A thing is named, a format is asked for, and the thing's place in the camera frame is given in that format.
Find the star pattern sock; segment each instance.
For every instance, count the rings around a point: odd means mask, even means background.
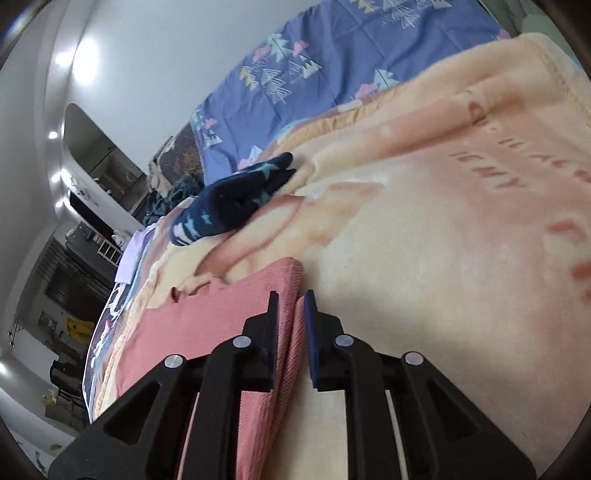
[[[288,169],[292,160],[283,153],[212,183],[178,215],[170,241],[182,247],[240,228],[295,173]]]

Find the ceiling light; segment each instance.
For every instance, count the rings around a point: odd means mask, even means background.
[[[60,177],[68,187],[72,186],[72,175],[65,168],[61,169]]]
[[[60,67],[69,67],[74,59],[74,51],[63,51],[56,55],[56,63]]]
[[[85,38],[80,42],[74,55],[72,72],[76,81],[82,85],[87,85],[96,76],[99,67],[99,49],[96,43]]]

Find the pink cloth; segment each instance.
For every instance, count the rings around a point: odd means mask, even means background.
[[[167,355],[195,358],[242,332],[244,321],[267,310],[279,294],[277,375],[271,393],[244,392],[240,409],[236,478],[260,478],[296,381],[304,341],[303,302],[297,301],[302,265],[282,258],[232,285],[214,278],[195,295],[148,309],[129,339],[116,373],[120,397]]]

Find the yellow object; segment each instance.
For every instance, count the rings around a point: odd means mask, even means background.
[[[95,324],[68,317],[67,328],[70,336],[74,337],[79,342],[90,343],[92,333],[95,330]]]

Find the peach blanket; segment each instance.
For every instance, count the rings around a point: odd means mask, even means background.
[[[294,257],[322,311],[377,351],[422,352],[541,474],[591,403],[590,109],[584,73],[531,34],[299,125],[261,157],[291,151],[298,173],[240,231],[175,247],[161,222],[95,413],[171,287]],[[346,478],[346,452],[343,395],[304,366],[263,478]]]

